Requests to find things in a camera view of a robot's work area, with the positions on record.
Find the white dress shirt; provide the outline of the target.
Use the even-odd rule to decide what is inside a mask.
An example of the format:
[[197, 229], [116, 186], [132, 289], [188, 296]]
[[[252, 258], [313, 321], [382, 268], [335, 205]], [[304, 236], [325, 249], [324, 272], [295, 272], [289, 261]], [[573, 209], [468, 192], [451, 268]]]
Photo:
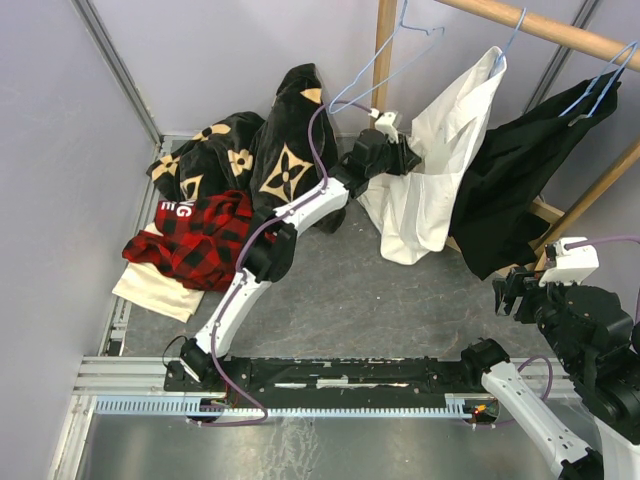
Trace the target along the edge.
[[489, 77], [501, 49], [491, 47], [411, 122], [421, 163], [407, 175], [382, 174], [359, 197], [379, 231], [380, 254], [413, 265], [445, 247], [458, 190], [485, 137], [506, 66]]

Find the black button shirt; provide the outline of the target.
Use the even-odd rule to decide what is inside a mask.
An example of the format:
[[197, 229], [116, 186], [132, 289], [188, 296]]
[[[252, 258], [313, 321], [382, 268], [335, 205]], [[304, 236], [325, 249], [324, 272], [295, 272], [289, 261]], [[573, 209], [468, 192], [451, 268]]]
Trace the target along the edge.
[[535, 261], [530, 243], [543, 235], [549, 224], [530, 212], [533, 200], [585, 135], [612, 115], [618, 105], [620, 80], [592, 118], [569, 126], [571, 120], [591, 108], [597, 94], [559, 117], [591, 80], [548, 98], [486, 133], [464, 173], [449, 229], [467, 267], [479, 279], [513, 264]]

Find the light blue hanger with shirt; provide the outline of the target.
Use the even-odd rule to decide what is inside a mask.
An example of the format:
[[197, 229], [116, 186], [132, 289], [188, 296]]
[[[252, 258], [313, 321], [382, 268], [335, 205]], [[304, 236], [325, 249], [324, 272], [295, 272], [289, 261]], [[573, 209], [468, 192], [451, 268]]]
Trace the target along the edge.
[[569, 122], [569, 126], [575, 125], [580, 120], [592, 118], [606, 95], [613, 87], [614, 83], [617, 82], [620, 76], [624, 73], [624, 70], [631, 62], [632, 57], [636, 54], [638, 47], [639, 41], [635, 40], [619, 50], [607, 62], [606, 66], [600, 71], [600, 73], [590, 81], [582, 94], [559, 114], [559, 117], [568, 115], [587, 99], [590, 99], [594, 94], [597, 94], [591, 108], [571, 120]]

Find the red black plaid shirt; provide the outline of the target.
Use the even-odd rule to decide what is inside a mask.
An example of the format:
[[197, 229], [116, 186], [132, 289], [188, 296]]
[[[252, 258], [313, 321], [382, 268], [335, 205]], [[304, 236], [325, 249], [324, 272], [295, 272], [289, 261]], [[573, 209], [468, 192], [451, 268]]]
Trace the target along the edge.
[[123, 249], [165, 277], [200, 291], [226, 291], [253, 217], [248, 194], [227, 191], [195, 201], [158, 202], [154, 233], [141, 230]]

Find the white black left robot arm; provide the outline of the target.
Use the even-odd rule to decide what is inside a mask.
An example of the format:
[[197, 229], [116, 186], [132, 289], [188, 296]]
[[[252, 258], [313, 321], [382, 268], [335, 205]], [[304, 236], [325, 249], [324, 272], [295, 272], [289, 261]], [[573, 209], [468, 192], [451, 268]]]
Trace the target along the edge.
[[201, 390], [219, 383], [217, 361], [229, 351], [257, 300], [290, 270], [302, 233], [361, 196], [375, 177], [406, 175], [419, 163], [404, 134], [365, 129], [336, 165], [321, 169], [323, 178], [309, 192], [284, 206], [259, 209], [230, 287], [208, 322], [181, 347], [180, 363], [187, 379]]

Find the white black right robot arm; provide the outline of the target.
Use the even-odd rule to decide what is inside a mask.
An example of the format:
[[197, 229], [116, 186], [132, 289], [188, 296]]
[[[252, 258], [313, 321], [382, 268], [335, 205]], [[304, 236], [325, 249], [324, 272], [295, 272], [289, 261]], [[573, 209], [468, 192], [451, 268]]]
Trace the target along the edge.
[[493, 282], [495, 309], [534, 324], [575, 393], [593, 416], [595, 450], [574, 434], [522, 379], [493, 339], [462, 351], [458, 370], [467, 389], [485, 389], [533, 441], [559, 479], [639, 476], [639, 326], [617, 294], [576, 281], [546, 282], [523, 267]]

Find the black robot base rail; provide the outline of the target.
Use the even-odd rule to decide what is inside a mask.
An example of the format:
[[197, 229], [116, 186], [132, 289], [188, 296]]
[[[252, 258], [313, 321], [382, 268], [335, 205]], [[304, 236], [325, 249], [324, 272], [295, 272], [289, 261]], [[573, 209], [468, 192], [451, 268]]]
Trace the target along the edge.
[[261, 418], [309, 416], [430, 416], [490, 425], [500, 407], [461, 361], [429, 357], [320, 359], [196, 357], [166, 366], [168, 392], [198, 393], [210, 421], [223, 411]]

